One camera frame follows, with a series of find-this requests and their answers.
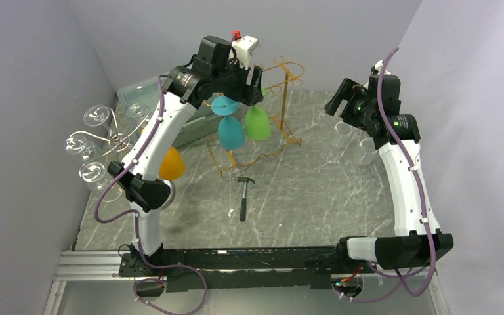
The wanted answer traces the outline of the clear wine glass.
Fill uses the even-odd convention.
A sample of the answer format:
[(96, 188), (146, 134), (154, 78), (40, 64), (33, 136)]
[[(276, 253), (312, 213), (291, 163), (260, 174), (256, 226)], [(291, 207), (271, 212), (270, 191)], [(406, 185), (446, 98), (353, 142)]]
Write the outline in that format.
[(378, 157), (378, 151), (375, 148), (375, 143), (372, 138), (365, 138), (359, 143), (359, 158), (360, 165), (369, 165)]
[(355, 158), (355, 149), (353, 148), (353, 140), (355, 136), (355, 128), (345, 122), (338, 122), (334, 126), (336, 138), (333, 141), (333, 146), (327, 156), (327, 161), (331, 164), (340, 162), (352, 163)]

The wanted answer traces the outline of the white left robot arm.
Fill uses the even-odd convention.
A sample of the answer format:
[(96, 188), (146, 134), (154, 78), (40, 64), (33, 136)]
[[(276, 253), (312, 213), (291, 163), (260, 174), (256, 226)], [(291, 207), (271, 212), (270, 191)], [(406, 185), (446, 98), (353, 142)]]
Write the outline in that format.
[(160, 180), (159, 170), (180, 130), (214, 93), (252, 106), (263, 100), (263, 69), (251, 62), (260, 47), (256, 37), (233, 41), (208, 35), (189, 65), (174, 67), (159, 78), (159, 102), (134, 148), (107, 171), (125, 191), (134, 215), (134, 247), (140, 253), (136, 267), (147, 276), (157, 274), (163, 247), (160, 211), (167, 206), (172, 188)]

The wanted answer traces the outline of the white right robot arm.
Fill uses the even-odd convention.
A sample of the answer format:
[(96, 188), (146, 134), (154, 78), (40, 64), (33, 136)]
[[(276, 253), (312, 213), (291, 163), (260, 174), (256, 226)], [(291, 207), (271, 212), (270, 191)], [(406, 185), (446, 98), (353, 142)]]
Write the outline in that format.
[(343, 272), (352, 272), (361, 261), (377, 263), (385, 270), (435, 266), (454, 245), (453, 236), (441, 231), (430, 205), (421, 170), (417, 120), (400, 113), (400, 86), (400, 79), (389, 74), (381, 81), (371, 75), (367, 87), (345, 78), (324, 107), (333, 116), (343, 104), (343, 122), (373, 139), (394, 207), (393, 236), (340, 239), (342, 250), (336, 253), (335, 263)]

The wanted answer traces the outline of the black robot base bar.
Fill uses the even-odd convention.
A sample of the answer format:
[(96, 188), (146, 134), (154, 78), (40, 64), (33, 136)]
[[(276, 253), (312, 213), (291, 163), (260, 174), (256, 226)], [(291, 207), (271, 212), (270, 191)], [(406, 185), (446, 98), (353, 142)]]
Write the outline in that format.
[(119, 276), (165, 281), (168, 293), (191, 289), (309, 287), (331, 289), (362, 271), (341, 245), (160, 249), (140, 256), (134, 246), (121, 254)]

